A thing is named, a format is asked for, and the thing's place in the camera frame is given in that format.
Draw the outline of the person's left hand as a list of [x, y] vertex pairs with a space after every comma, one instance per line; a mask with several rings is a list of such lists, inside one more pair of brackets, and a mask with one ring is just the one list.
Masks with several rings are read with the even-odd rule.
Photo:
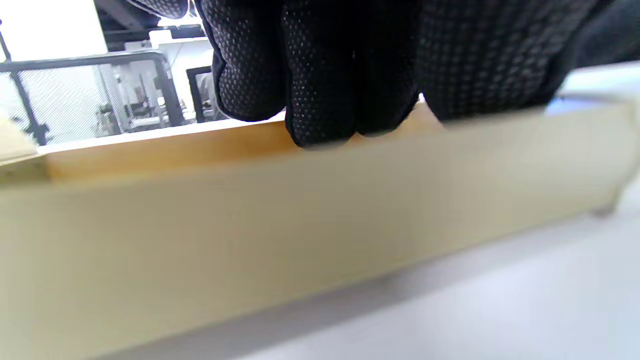
[[637, 0], [135, 0], [201, 18], [217, 108], [285, 111], [300, 148], [544, 106], [574, 69], [639, 59]]

